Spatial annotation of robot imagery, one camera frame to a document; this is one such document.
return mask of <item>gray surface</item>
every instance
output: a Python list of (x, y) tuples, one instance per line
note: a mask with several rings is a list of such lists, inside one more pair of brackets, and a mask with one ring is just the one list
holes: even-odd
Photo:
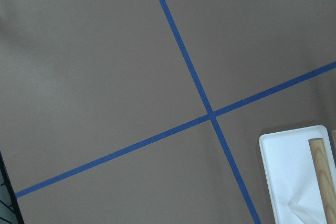
[[(214, 109), (335, 61), (335, 0), (167, 0)], [(0, 0), (14, 191), (204, 115), (158, 0)], [(335, 70), (218, 118), (262, 223), (258, 138), (335, 129)], [(209, 122), (19, 199), (26, 223), (252, 223)]]

